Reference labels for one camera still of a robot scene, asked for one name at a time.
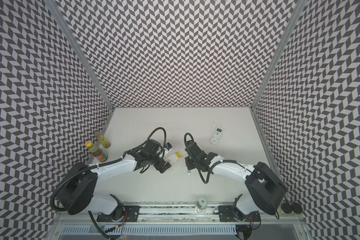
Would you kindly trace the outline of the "white air conditioner remote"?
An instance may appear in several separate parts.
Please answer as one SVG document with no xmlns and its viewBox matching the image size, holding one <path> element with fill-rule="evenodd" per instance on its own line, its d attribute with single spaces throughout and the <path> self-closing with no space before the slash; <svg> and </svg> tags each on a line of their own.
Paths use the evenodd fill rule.
<svg viewBox="0 0 360 240">
<path fill-rule="evenodd" d="M 172 153 L 170 155 L 168 155 L 167 157 L 164 158 L 164 160 L 166 162 L 169 162 L 172 166 L 177 162 L 179 161 L 180 159 L 177 158 L 176 156 L 176 152 L 175 153 Z"/>
</svg>

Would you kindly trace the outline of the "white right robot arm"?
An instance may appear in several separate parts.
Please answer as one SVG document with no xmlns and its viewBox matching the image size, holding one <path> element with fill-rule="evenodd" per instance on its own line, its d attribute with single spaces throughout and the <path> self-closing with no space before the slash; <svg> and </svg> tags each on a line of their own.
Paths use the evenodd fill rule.
<svg viewBox="0 0 360 240">
<path fill-rule="evenodd" d="M 287 187 L 267 164 L 258 162 L 256 165 L 245 165 L 216 153 L 206 154 L 190 133 L 185 133 L 184 144 L 188 154 L 186 166 L 189 171 L 196 169 L 204 184 L 208 184 L 210 176 L 214 174 L 246 186 L 248 193 L 236 197 L 231 206 L 236 220 L 244 221 L 250 214 L 259 211 L 280 217 L 278 208 L 287 193 Z"/>
</svg>

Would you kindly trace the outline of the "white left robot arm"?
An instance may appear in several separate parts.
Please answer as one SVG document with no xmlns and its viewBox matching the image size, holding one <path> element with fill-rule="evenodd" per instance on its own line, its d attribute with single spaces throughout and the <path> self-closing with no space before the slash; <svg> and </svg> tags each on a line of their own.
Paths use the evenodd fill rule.
<svg viewBox="0 0 360 240">
<path fill-rule="evenodd" d="M 164 157 L 172 147 L 159 147 L 149 152 L 141 147 L 130 151 L 123 158 L 111 162 L 86 165 L 75 164 L 55 187 L 50 197 L 50 206 L 56 212 L 76 215 L 83 211 L 111 214 L 119 205 L 116 198 L 99 194 L 97 187 L 118 175 L 131 173 L 146 166 L 159 166 L 159 171 L 168 165 Z"/>
</svg>

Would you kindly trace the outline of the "yellow-green drink bottle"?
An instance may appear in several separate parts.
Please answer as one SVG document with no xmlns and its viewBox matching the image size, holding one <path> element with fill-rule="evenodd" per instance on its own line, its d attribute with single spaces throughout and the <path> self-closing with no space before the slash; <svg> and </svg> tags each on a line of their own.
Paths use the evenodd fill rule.
<svg viewBox="0 0 360 240">
<path fill-rule="evenodd" d="M 104 148 L 109 148 L 111 146 L 110 141 L 104 136 L 102 135 L 101 132 L 96 131 L 95 132 L 95 136 L 97 137 L 99 143 L 104 147 Z"/>
</svg>

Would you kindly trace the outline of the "red tea bottle yellow cap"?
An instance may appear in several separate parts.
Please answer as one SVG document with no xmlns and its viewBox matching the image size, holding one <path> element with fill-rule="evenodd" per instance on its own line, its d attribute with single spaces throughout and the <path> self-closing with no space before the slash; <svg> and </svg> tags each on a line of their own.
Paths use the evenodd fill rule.
<svg viewBox="0 0 360 240">
<path fill-rule="evenodd" d="M 108 155 L 103 152 L 101 148 L 96 146 L 92 141 L 85 142 L 85 146 L 90 151 L 90 153 L 97 159 L 99 162 L 105 162 L 108 159 Z"/>
</svg>

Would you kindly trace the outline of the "black round disc pair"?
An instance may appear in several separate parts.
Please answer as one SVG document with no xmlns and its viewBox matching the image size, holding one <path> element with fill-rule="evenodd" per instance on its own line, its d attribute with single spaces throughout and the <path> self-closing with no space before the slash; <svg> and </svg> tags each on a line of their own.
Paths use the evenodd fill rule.
<svg viewBox="0 0 360 240">
<path fill-rule="evenodd" d="M 303 206 L 298 202 L 293 202 L 293 203 L 284 202 L 281 204 L 281 211 L 287 215 L 302 214 L 304 209 Z"/>
</svg>

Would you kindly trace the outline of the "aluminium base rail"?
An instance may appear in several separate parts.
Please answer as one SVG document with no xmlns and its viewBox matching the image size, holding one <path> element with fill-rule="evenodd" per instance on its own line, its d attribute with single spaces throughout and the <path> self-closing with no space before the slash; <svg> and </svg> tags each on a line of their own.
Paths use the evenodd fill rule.
<svg viewBox="0 0 360 240">
<path fill-rule="evenodd" d="M 199 208 L 196 203 L 126 203 L 116 213 L 95 214 L 97 222 L 200 222 L 234 223 L 259 222 L 259 214 L 244 215 L 234 212 L 232 203 L 207 203 Z"/>
</svg>

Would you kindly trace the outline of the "aluminium left corner post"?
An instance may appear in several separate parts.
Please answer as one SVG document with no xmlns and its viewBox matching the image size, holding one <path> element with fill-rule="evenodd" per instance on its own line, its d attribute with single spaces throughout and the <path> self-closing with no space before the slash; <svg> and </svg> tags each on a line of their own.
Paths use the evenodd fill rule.
<svg viewBox="0 0 360 240">
<path fill-rule="evenodd" d="M 101 82 L 99 81 L 97 75 L 95 74 L 94 70 L 92 69 L 90 62 L 88 61 L 87 57 L 85 56 L 82 48 L 80 47 L 78 41 L 76 40 L 75 36 L 73 35 L 71 29 L 69 28 L 62 12 L 60 11 L 56 1 L 45 0 L 43 1 L 48 10 L 50 11 L 52 17 L 55 19 L 56 23 L 59 25 L 62 33 L 65 35 L 68 43 L 72 47 L 73 51 L 77 55 L 79 61 L 83 65 L 84 69 L 86 70 L 90 80 L 92 81 L 93 85 L 97 89 L 100 97 L 106 103 L 107 107 L 112 111 L 115 109 L 114 105 L 112 104 L 110 98 L 108 97 L 106 91 L 104 90 Z"/>
</svg>

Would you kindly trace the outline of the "aluminium corner post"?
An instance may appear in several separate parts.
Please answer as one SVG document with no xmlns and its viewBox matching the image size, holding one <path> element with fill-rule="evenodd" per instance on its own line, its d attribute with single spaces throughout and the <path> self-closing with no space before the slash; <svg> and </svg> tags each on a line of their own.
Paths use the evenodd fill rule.
<svg viewBox="0 0 360 240">
<path fill-rule="evenodd" d="M 278 43 L 278 46 L 276 48 L 276 51 L 275 51 L 275 54 L 274 56 L 271 58 L 271 62 L 270 62 L 270 65 L 269 65 L 269 68 L 268 70 L 266 71 L 266 74 L 263 78 L 263 80 L 261 81 L 261 84 L 260 84 L 260 87 L 259 87 L 259 90 L 254 98 L 254 101 L 251 105 L 251 111 L 252 112 L 255 112 L 256 111 L 256 108 L 271 80 L 271 77 L 278 65 L 278 62 L 279 60 L 281 59 L 282 55 L 283 55 L 283 52 L 290 40 L 290 37 L 299 21 L 299 18 L 301 17 L 303 11 L 304 11 L 304 8 L 306 6 L 308 1 L 306 0 L 298 0 L 297 1 L 297 4 L 296 4 L 296 7 L 295 9 L 293 10 L 293 13 L 291 15 L 291 18 L 290 20 L 288 21 L 288 24 L 286 26 L 286 29 L 285 31 L 283 32 L 282 34 L 282 37 L 281 37 L 281 40 L 280 42 Z"/>
<path fill-rule="evenodd" d="M 62 33 L 65 35 L 68 43 L 72 47 L 73 51 L 77 55 L 79 61 L 83 65 L 84 69 L 86 70 L 90 80 L 92 81 L 93 85 L 97 89 L 100 97 L 106 103 L 107 107 L 112 111 L 115 109 L 114 105 L 112 104 L 110 98 L 108 97 L 106 91 L 104 90 L 101 82 L 99 81 L 97 75 L 95 74 L 94 70 L 92 69 L 90 62 L 88 61 L 87 57 L 85 56 L 82 48 L 80 47 L 78 41 L 76 40 L 75 36 L 73 35 L 71 29 L 69 28 L 62 12 L 60 11 L 56 1 L 45 0 L 43 1 L 48 10 L 50 11 L 52 17 L 55 19 L 56 23 L 59 25 Z"/>
</svg>

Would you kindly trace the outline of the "aluminium right corner post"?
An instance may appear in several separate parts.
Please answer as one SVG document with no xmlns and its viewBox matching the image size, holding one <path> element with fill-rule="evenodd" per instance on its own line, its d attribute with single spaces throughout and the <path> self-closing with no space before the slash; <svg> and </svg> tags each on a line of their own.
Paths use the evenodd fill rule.
<svg viewBox="0 0 360 240">
<path fill-rule="evenodd" d="M 266 74 L 263 78 L 263 80 L 261 81 L 261 84 L 260 84 L 260 87 L 259 87 L 259 90 L 254 98 L 254 101 L 251 105 L 251 111 L 252 112 L 255 112 L 256 111 L 256 108 L 271 80 L 271 77 L 278 65 L 278 62 L 279 60 L 281 59 L 282 55 L 283 55 L 283 52 L 290 40 L 290 37 L 299 21 L 299 18 L 301 17 L 303 11 L 304 11 L 304 8 L 306 6 L 308 1 L 306 0 L 298 0 L 297 1 L 297 4 L 296 4 L 296 7 L 295 9 L 293 10 L 293 13 L 291 15 L 291 18 L 290 20 L 288 21 L 288 24 L 286 26 L 286 29 L 285 31 L 283 32 L 282 34 L 282 37 L 281 37 L 281 40 L 280 42 L 278 43 L 278 46 L 276 48 L 276 51 L 275 51 L 275 54 L 274 56 L 271 58 L 271 62 L 270 62 L 270 65 L 269 65 L 269 68 L 268 70 L 266 71 Z"/>
</svg>

